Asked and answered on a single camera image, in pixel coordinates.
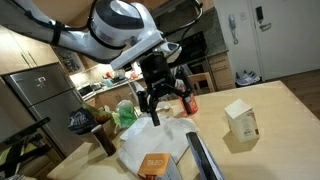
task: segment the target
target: ceiling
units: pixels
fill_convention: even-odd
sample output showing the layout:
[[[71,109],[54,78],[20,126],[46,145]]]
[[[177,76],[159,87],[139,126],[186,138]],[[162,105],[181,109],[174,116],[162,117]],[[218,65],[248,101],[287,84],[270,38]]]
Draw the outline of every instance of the ceiling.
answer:
[[[33,0],[33,3],[47,16],[65,24],[73,20],[93,0]]]

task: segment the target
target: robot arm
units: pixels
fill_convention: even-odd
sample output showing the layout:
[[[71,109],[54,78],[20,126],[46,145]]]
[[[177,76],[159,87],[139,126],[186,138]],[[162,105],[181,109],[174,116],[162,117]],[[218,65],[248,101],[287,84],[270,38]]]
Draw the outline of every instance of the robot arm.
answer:
[[[102,0],[95,1],[94,7],[87,33],[50,19],[32,0],[0,1],[0,24],[30,38],[82,53],[99,63],[111,64],[114,69],[166,43],[143,5]],[[134,46],[122,53],[129,42]]]

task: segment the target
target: wooden table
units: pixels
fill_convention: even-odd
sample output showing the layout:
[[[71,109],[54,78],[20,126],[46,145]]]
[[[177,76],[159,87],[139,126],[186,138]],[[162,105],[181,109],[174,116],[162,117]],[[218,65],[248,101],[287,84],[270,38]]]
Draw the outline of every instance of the wooden table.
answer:
[[[261,138],[239,144],[224,108],[241,98],[254,109]],[[320,179],[320,122],[281,82],[197,96],[190,116],[226,179]],[[178,101],[167,113],[180,116]],[[119,137],[114,139],[119,148]],[[178,163],[184,179],[200,179],[190,149]],[[135,179],[117,155],[84,143],[48,174],[51,179]]]

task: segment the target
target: stainless steel refrigerator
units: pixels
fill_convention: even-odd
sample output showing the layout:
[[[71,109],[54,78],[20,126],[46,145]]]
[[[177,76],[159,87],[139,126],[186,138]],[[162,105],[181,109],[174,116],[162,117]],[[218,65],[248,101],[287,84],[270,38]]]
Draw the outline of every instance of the stainless steel refrigerator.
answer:
[[[83,143],[68,129],[69,115],[81,107],[82,99],[60,64],[11,74],[5,79],[36,120],[51,119],[43,129],[64,156]]]

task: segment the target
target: floor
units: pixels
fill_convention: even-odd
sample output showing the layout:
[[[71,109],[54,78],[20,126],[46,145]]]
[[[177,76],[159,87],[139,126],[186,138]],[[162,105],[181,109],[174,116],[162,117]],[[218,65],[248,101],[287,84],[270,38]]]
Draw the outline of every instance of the floor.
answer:
[[[274,80],[281,80],[320,119],[320,70]]]

